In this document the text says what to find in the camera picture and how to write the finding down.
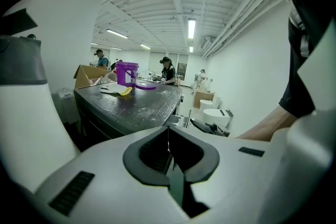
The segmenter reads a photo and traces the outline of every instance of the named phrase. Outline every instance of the open cardboard box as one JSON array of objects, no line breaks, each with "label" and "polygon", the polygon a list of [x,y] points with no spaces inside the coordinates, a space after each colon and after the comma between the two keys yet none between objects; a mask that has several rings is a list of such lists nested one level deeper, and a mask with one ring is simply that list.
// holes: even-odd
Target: open cardboard box
[{"label": "open cardboard box", "polygon": [[97,67],[80,65],[74,75],[74,79],[76,79],[75,88],[90,86],[90,80],[98,79],[100,78],[100,76],[105,76],[107,73],[110,72],[111,71],[109,70],[104,70]]}]

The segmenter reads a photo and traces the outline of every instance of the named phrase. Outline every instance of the man in blue shirt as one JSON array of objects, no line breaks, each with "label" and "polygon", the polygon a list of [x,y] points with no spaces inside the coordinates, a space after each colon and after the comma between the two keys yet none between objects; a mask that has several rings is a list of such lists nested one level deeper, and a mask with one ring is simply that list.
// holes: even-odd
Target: man in blue shirt
[{"label": "man in blue shirt", "polygon": [[103,51],[99,49],[97,50],[96,54],[99,57],[98,68],[107,69],[107,66],[109,65],[109,60],[104,57]]}]

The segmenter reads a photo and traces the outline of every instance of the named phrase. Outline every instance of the white wall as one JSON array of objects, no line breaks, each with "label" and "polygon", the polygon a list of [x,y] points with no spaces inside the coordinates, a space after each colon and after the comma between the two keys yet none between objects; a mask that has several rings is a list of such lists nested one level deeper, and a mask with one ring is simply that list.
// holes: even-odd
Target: white wall
[{"label": "white wall", "polygon": [[116,59],[120,59],[119,58],[119,50],[115,50],[115,49],[110,49],[110,55],[109,55],[109,57],[110,57],[110,59],[111,59],[111,61],[112,61],[112,63],[114,63],[114,61],[116,60]]},{"label": "white wall", "polygon": [[149,69],[151,71],[154,71],[154,73],[161,76],[163,66],[160,63],[160,61],[165,56],[166,56],[166,53],[164,52],[151,52],[150,57],[149,57],[149,64],[148,64]]},{"label": "white wall", "polygon": [[22,0],[5,15],[22,8],[38,27],[16,36],[35,34],[41,40],[41,56],[51,93],[74,88],[78,65],[88,64],[93,27],[102,0]]},{"label": "white wall", "polygon": [[184,81],[181,81],[181,85],[190,87],[194,83],[195,74],[198,74],[201,69],[205,69],[208,77],[208,59],[204,59],[200,55],[189,54],[185,78]]},{"label": "white wall", "polygon": [[289,76],[289,4],[271,9],[209,60],[207,77],[223,108],[234,114],[235,137],[267,116],[280,101]]},{"label": "white wall", "polygon": [[178,58],[178,54],[174,54],[174,53],[169,53],[168,57],[172,60],[172,64],[173,66],[175,66],[175,68],[177,69],[177,58]]}]

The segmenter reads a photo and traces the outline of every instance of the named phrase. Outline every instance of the cardboard box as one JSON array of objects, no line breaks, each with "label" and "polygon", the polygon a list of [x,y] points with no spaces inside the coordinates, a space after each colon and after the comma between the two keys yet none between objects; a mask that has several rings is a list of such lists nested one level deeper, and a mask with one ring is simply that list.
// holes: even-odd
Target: cardboard box
[{"label": "cardboard box", "polygon": [[105,76],[110,72],[111,71],[109,70],[104,70],[101,68],[80,65],[74,75],[74,79],[76,79],[75,88],[90,86],[90,80],[98,79],[100,76]]},{"label": "cardboard box", "polygon": [[194,93],[194,108],[201,108],[201,100],[212,101],[214,98],[213,93],[209,93],[202,89],[196,89]]}]

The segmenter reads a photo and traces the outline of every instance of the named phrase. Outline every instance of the white ceiling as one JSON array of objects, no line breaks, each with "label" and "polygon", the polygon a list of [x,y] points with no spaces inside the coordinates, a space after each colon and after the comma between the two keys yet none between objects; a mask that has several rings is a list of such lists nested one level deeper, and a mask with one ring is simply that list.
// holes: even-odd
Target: white ceiling
[{"label": "white ceiling", "polygon": [[[203,55],[204,37],[214,39],[243,0],[108,0],[102,4],[92,42],[103,47],[152,51],[189,52]],[[196,19],[194,39],[188,39],[188,19]],[[106,32],[112,29],[129,37]]]}]

